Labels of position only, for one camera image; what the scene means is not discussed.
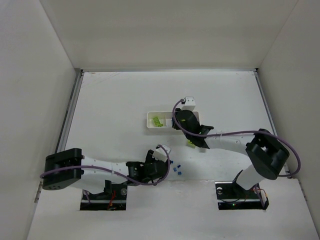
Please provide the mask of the blue round lego piece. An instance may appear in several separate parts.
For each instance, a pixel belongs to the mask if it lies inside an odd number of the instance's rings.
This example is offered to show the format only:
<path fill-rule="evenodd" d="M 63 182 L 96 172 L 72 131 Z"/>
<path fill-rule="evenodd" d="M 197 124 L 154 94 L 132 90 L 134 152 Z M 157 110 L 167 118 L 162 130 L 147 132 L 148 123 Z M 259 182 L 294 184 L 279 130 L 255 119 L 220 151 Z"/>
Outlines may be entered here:
<path fill-rule="evenodd" d="M 166 127 L 172 128 L 172 127 L 173 127 L 173 124 L 174 124 L 174 122 L 173 122 L 173 119 L 172 119 L 172 118 L 166 118 L 166 119 L 165 119 L 165 125 L 166 125 Z"/>

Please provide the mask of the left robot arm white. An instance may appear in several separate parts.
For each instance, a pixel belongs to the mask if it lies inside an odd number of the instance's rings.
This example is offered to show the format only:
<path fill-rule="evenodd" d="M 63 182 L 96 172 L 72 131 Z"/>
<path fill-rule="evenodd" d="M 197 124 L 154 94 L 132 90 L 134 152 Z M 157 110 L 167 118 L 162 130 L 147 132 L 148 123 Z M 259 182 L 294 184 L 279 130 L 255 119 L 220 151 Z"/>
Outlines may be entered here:
<path fill-rule="evenodd" d="M 80 148 L 61 151 L 45 158 L 40 175 L 47 191 L 74 187 L 91 194 L 110 193 L 112 185 L 155 186 L 169 174 L 171 148 L 157 145 L 145 160 L 109 162 L 83 155 Z"/>

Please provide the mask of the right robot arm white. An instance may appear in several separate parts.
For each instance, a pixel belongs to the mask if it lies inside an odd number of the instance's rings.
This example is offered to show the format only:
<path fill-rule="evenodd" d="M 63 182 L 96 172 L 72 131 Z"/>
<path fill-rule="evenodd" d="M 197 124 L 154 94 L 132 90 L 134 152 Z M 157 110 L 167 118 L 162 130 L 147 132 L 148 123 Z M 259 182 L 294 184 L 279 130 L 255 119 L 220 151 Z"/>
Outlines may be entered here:
<path fill-rule="evenodd" d="M 246 191 L 265 179 L 276 180 L 290 156 L 279 140 L 262 128 L 253 135 L 223 135 L 215 133 L 212 126 L 200 124 L 195 114 L 186 109 L 175 110 L 172 121 L 172 127 L 181 130 L 199 148 L 221 149 L 248 157 L 251 165 L 233 180 L 234 185 Z"/>

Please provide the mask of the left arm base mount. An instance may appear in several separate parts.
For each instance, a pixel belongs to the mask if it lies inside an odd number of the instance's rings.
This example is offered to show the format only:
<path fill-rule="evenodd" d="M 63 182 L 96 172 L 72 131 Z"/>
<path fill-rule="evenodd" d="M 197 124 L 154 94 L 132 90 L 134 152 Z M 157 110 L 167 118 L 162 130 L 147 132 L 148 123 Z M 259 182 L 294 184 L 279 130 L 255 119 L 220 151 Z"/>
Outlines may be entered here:
<path fill-rule="evenodd" d="M 103 191 L 93 194 L 87 190 L 82 192 L 81 211 L 125 211 L 127 209 L 128 185 L 105 181 Z"/>

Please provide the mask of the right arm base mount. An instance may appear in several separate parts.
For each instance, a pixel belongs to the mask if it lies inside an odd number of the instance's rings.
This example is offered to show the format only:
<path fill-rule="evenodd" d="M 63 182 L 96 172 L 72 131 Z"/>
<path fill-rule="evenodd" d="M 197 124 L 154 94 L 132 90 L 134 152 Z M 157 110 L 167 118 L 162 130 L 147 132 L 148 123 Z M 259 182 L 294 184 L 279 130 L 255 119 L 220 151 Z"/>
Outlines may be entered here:
<path fill-rule="evenodd" d="M 249 190 L 241 188 L 235 181 L 216 181 L 217 206 L 222 210 L 263 210 L 269 207 L 269 198 L 260 184 Z"/>

